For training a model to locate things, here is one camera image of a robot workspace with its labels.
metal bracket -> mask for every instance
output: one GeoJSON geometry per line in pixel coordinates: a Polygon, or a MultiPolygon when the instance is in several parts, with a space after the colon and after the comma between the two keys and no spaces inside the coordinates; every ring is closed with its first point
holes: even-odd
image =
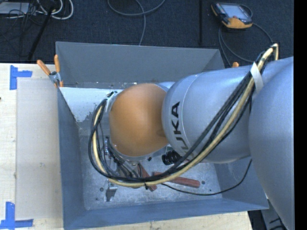
{"type": "Polygon", "coordinates": [[[117,191],[117,188],[118,187],[115,184],[108,181],[108,188],[106,190],[105,201],[110,202],[113,199],[117,191]]]}

handheld device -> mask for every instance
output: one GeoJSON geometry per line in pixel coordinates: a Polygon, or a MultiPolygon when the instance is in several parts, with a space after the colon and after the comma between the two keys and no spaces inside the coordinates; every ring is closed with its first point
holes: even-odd
{"type": "Polygon", "coordinates": [[[215,16],[229,30],[245,30],[253,25],[251,17],[239,4],[215,2],[211,8],[215,16]]]}

cable tie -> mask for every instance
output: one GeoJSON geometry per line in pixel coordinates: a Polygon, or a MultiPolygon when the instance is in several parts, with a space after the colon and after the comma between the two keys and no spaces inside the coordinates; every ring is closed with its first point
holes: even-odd
{"type": "Polygon", "coordinates": [[[250,69],[250,73],[254,79],[255,82],[255,87],[256,87],[256,92],[259,93],[260,90],[263,88],[263,80],[262,80],[262,76],[261,73],[257,67],[257,64],[254,62],[251,69],[250,69]]]}

black cable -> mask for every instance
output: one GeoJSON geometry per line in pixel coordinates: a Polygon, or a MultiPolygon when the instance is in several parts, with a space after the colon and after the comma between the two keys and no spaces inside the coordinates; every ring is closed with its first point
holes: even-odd
{"type": "MultiPolygon", "coordinates": [[[[247,82],[249,81],[251,77],[250,72],[242,79],[242,81],[237,85],[236,89],[233,91],[233,94],[230,95],[230,97],[228,98],[228,100],[224,103],[224,105],[222,106],[222,108],[220,109],[220,111],[215,115],[215,117],[213,118],[213,120],[211,121],[211,123],[206,127],[206,129],[204,130],[204,132],[201,134],[201,136],[199,137],[199,139],[194,143],[194,145],[190,148],[190,150],[178,161],[176,162],[170,169],[168,169],[167,171],[161,173],[160,175],[154,175],[154,176],[150,176],[150,177],[146,177],[146,178],[139,178],[140,181],[146,182],[146,181],[154,181],[157,179],[161,179],[164,176],[170,175],[172,173],[175,173],[177,171],[177,167],[198,147],[198,145],[202,142],[202,140],[204,139],[204,137],[210,132],[211,128],[213,127],[213,125],[218,121],[218,119],[223,116],[226,117],[225,110],[230,110],[229,106],[234,105],[234,103],[236,102],[236,100],[238,99],[238,97],[242,94],[242,92],[245,89],[245,86],[247,85],[247,82]]],[[[92,134],[90,136],[90,140],[89,140],[89,149],[91,149],[91,137],[94,134],[94,130],[92,131],[92,134]]],[[[124,181],[136,181],[135,178],[121,178],[121,180],[124,181]]]]}
{"type": "Polygon", "coordinates": [[[190,191],[184,191],[184,190],[181,190],[181,189],[172,187],[172,186],[170,186],[170,185],[168,185],[168,184],[165,184],[165,183],[161,183],[161,185],[167,186],[167,187],[169,187],[169,188],[171,188],[171,189],[173,189],[173,190],[175,190],[175,191],[178,191],[178,192],[182,192],[182,193],[186,193],[186,194],[192,194],[192,195],[198,195],[198,196],[212,196],[212,195],[221,194],[221,193],[224,193],[224,192],[227,192],[227,191],[229,191],[229,190],[232,190],[232,189],[236,188],[237,186],[239,186],[239,185],[244,181],[244,179],[245,179],[245,177],[246,177],[246,175],[247,175],[247,173],[248,173],[248,171],[249,171],[251,162],[252,162],[252,159],[249,161],[248,166],[247,166],[247,169],[246,169],[246,171],[245,171],[245,173],[244,173],[244,175],[243,175],[243,177],[242,177],[242,179],[240,180],[239,183],[237,183],[236,185],[234,185],[234,186],[232,186],[232,187],[229,187],[229,188],[227,188],[227,189],[225,189],[225,190],[216,192],[216,193],[200,194],[200,193],[194,193],[194,192],[190,192],[190,191]]]}
{"type": "MultiPolygon", "coordinates": [[[[244,5],[244,4],[241,4],[240,6],[243,6],[243,7],[248,8],[248,10],[250,11],[250,17],[253,16],[253,12],[252,12],[252,10],[251,10],[248,6],[246,6],[246,5],[244,5]]],[[[261,26],[259,26],[258,24],[254,23],[254,22],[253,22],[253,25],[255,25],[257,28],[259,28],[261,31],[263,31],[263,32],[266,34],[266,36],[269,38],[270,43],[273,44],[273,40],[272,40],[271,36],[270,36],[261,26]]],[[[253,60],[246,59],[246,58],[243,58],[243,57],[239,56],[237,53],[235,53],[235,52],[226,44],[226,42],[225,42],[224,39],[223,39],[222,28],[224,28],[223,25],[221,25],[220,28],[219,28],[219,31],[218,31],[218,40],[219,40],[219,44],[220,44],[221,51],[222,51],[222,53],[223,53],[223,55],[224,55],[224,57],[225,57],[225,59],[226,59],[226,61],[227,61],[227,64],[228,64],[229,66],[231,66],[231,63],[230,63],[228,57],[226,56],[225,50],[224,50],[224,48],[223,48],[223,45],[224,45],[234,56],[236,56],[237,58],[239,58],[239,59],[241,59],[241,60],[243,60],[243,61],[249,62],[249,63],[253,63],[253,62],[254,62],[253,60]]]]}
{"type": "MultiPolygon", "coordinates": [[[[262,54],[260,54],[257,58],[258,60],[261,60],[262,58],[262,54]]],[[[265,60],[265,62],[263,63],[263,67],[261,69],[261,74],[264,71],[265,68],[265,64],[268,61],[268,59],[265,60]]],[[[94,168],[102,175],[104,175],[107,178],[113,178],[113,179],[117,179],[117,180],[122,180],[125,182],[150,182],[150,181],[155,181],[158,179],[163,178],[164,176],[169,176],[170,174],[173,174],[175,172],[177,172],[178,170],[184,168],[185,166],[187,166],[190,162],[192,162],[193,160],[196,159],[196,157],[194,157],[192,160],[188,161],[187,163],[183,164],[182,166],[179,167],[179,165],[182,164],[182,162],[184,162],[186,160],[186,158],[198,147],[198,145],[203,141],[203,139],[207,136],[207,134],[211,131],[211,129],[214,126],[214,130],[210,135],[209,140],[206,142],[205,146],[203,146],[202,150],[199,152],[201,153],[202,151],[204,151],[207,146],[210,144],[210,142],[215,138],[217,131],[219,130],[219,128],[221,127],[224,119],[227,117],[230,109],[235,105],[235,103],[237,102],[237,100],[239,99],[239,97],[242,95],[242,93],[244,92],[248,82],[251,79],[251,73],[248,72],[245,77],[241,80],[241,82],[237,85],[237,87],[235,88],[235,90],[232,92],[232,94],[229,96],[229,98],[226,100],[226,102],[223,104],[222,108],[219,110],[219,112],[215,115],[215,117],[213,118],[213,120],[211,121],[211,123],[209,123],[209,125],[206,127],[206,129],[203,131],[203,133],[200,135],[200,137],[198,138],[198,140],[193,144],[193,146],[189,149],[189,151],[181,157],[181,159],[179,159],[170,169],[166,170],[165,172],[159,174],[159,175],[155,175],[155,176],[149,176],[149,177],[145,177],[145,178],[125,178],[125,177],[118,177],[118,176],[112,176],[110,174],[106,174],[102,171],[100,171],[100,169],[97,167],[97,165],[94,163],[94,160],[92,158],[92,137],[93,134],[96,130],[96,127],[98,125],[98,123],[101,121],[102,119],[102,115],[104,112],[104,106],[106,105],[107,99],[104,99],[96,108],[94,115],[93,115],[93,119],[92,119],[92,126],[94,126],[94,118],[96,118],[96,114],[97,114],[97,110],[100,108],[101,105],[103,106],[102,111],[100,112],[100,115],[98,116],[98,120],[96,125],[93,127],[91,135],[90,135],[90,139],[89,139],[89,155],[90,155],[90,160],[91,163],[93,164],[94,168]]],[[[247,99],[247,101],[245,102],[243,108],[240,111],[239,114],[239,118],[236,119],[233,127],[226,133],[226,136],[229,135],[229,133],[232,131],[232,129],[234,128],[234,126],[238,123],[238,121],[240,120],[240,118],[242,117],[246,107],[248,104],[251,104],[251,97],[253,95],[255,88],[253,88],[253,90],[251,91],[251,93],[249,94],[249,97],[247,99]]]]}

orange clip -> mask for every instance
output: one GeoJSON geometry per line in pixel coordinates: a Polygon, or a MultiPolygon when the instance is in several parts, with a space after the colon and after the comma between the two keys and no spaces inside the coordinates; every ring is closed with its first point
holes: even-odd
{"type": "MultiPolygon", "coordinates": [[[[58,57],[58,55],[54,55],[54,65],[56,67],[56,72],[60,72],[61,68],[60,68],[60,65],[59,65],[59,57],[58,57]]],[[[59,86],[63,87],[63,85],[64,85],[63,84],[63,80],[61,80],[59,82],[59,86]]]]}
{"type": "Polygon", "coordinates": [[[40,68],[43,70],[43,72],[46,73],[46,75],[48,75],[49,78],[53,81],[54,86],[56,88],[58,87],[58,84],[57,84],[56,81],[59,82],[59,86],[60,87],[63,87],[63,80],[61,79],[61,77],[59,75],[60,65],[59,65],[59,57],[58,57],[58,55],[54,56],[54,64],[55,64],[55,67],[56,67],[56,72],[51,73],[49,68],[41,60],[37,60],[37,64],[40,66],[40,68]]]}

